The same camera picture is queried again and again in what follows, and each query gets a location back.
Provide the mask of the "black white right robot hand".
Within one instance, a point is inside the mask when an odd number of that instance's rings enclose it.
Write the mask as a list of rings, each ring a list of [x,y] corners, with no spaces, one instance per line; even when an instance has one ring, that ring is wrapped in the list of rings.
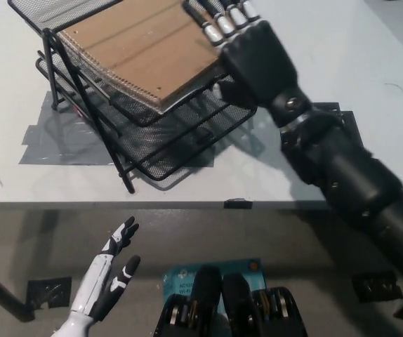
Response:
[[[251,1],[198,1],[205,18],[190,1],[181,6],[218,53],[224,69],[255,102],[268,105],[298,88],[298,75],[273,28]]]

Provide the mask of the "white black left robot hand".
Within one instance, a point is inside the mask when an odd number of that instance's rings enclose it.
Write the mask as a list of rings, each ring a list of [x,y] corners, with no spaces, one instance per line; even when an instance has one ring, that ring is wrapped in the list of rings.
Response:
[[[122,223],[106,241],[81,281],[71,312],[102,321],[117,304],[140,264],[140,257],[132,256],[121,271],[110,279],[114,259],[130,243],[139,228],[134,217]]]

